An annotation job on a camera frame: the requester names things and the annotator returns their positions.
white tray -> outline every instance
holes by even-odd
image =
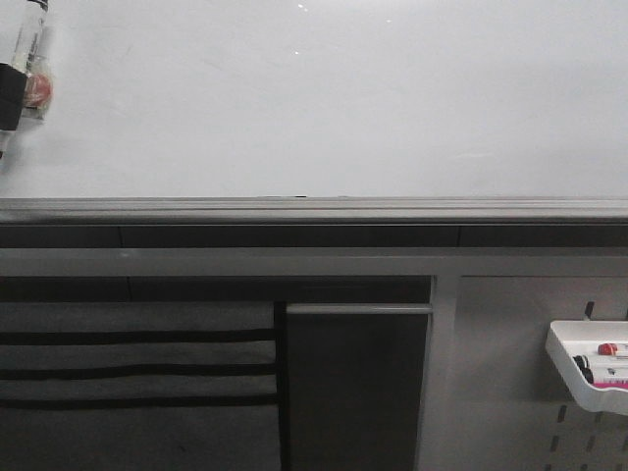
[[[596,355],[605,342],[628,342],[628,322],[554,321],[546,350],[576,402],[591,412],[628,415],[628,390],[596,388],[587,383],[573,357]]]

white surface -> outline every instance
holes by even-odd
[[[53,0],[56,99],[0,197],[628,196],[626,24],[621,1]]]
[[[553,321],[546,349],[578,404],[591,412],[628,415],[628,390],[595,388],[588,384],[573,361],[576,355],[597,355],[598,345],[626,342],[628,322]]]
[[[11,64],[20,25],[24,18],[25,2],[0,1],[0,62]]]

striped fabric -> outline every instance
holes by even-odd
[[[0,304],[0,469],[279,471],[271,303]]]

black stripe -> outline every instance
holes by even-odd
[[[17,211],[19,218],[24,212]],[[570,218],[563,224],[537,221],[518,223],[489,221],[477,224],[373,224],[335,225],[185,225],[172,221],[162,226],[116,227],[0,225],[2,248],[119,248],[119,229],[125,248],[184,247],[627,247],[624,221],[592,224]]]
[[[2,242],[0,227],[0,248]],[[357,300],[422,303],[430,301],[430,281],[429,277],[298,277],[272,280],[263,277],[4,277],[0,283],[0,301],[272,302],[284,299],[294,302]],[[153,326],[146,326],[145,329],[157,330]]]
[[[0,408],[29,410],[99,410],[144,407],[236,407],[277,404],[276,394],[242,396],[138,397],[127,399],[0,399]]]
[[[274,375],[275,364],[258,365],[177,365],[148,364],[108,366],[103,368],[81,368],[63,370],[0,370],[0,380],[99,380],[127,376],[170,375],[170,376],[265,376]]]
[[[0,345],[112,345],[120,343],[210,343],[274,340],[273,329],[249,331],[137,331],[137,332],[63,332],[0,333]]]

